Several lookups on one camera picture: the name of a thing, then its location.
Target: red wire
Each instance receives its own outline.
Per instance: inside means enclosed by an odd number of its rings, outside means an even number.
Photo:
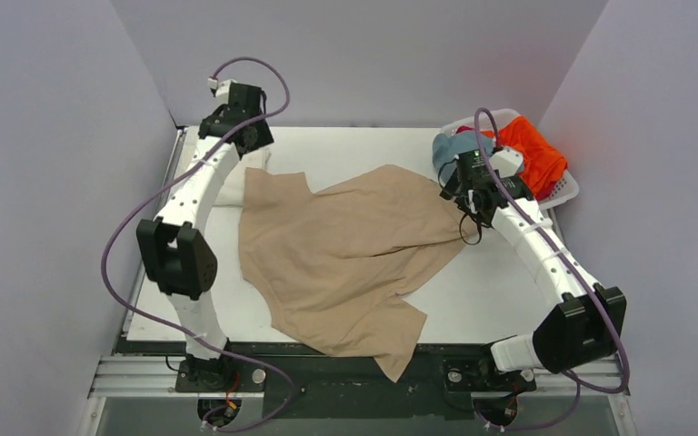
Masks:
[[[226,404],[231,406],[231,401],[228,399],[228,395],[234,391],[236,391],[236,388],[239,387],[239,381],[242,379],[242,375],[239,373],[239,371],[236,372],[236,380],[234,381],[234,386],[231,387],[228,391],[226,391]]]

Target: blue garment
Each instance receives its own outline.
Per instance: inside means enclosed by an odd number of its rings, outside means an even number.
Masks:
[[[490,158],[494,154],[494,141],[483,134],[480,136]],[[445,165],[440,173],[440,183],[445,185],[456,171],[456,162],[449,163],[456,155],[477,149],[477,136],[474,134],[474,130],[466,130],[453,136],[438,134],[432,141],[432,165],[434,165],[435,174]]]

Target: laundry basket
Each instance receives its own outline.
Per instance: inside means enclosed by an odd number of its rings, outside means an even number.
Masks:
[[[496,127],[500,130],[507,126],[513,119],[520,116],[516,111],[512,109],[500,109],[498,111],[491,111],[496,121]],[[481,114],[479,130],[488,130],[491,128],[491,122],[485,114]],[[464,118],[463,120],[455,121],[450,123],[440,129],[440,132],[447,134],[448,136],[453,136],[456,134],[456,130],[463,125],[468,125],[474,127],[474,119]],[[555,184],[553,188],[553,193],[551,193],[547,198],[539,202],[539,207],[542,210],[551,209],[555,206],[559,206],[572,198],[574,198],[579,193],[579,184],[573,179],[571,173],[568,170],[563,172],[563,178]]]

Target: orange garment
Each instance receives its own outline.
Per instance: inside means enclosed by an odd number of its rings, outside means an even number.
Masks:
[[[493,130],[481,131],[489,138]],[[501,145],[508,145],[523,154],[523,172],[520,178],[533,192],[537,200],[543,200],[553,193],[553,188],[563,178],[568,163],[561,152],[547,143],[524,116],[513,119],[505,128],[499,129]]]

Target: white table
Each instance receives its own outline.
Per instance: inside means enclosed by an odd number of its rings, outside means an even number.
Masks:
[[[438,129],[272,128],[270,173],[306,173],[319,191],[383,164],[396,164],[435,179],[432,139]],[[193,151],[196,128],[190,128],[184,155]],[[218,257],[212,289],[218,321],[232,341],[293,342],[271,327],[261,294],[242,279],[237,252],[241,208],[216,207],[204,237]],[[405,298],[427,314],[419,343],[486,343],[531,332],[550,307],[510,245],[493,230],[466,246],[421,289]],[[175,310],[156,285],[144,281],[137,308],[177,322]],[[139,315],[132,319],[129,341],[183,341],[174,331]]]

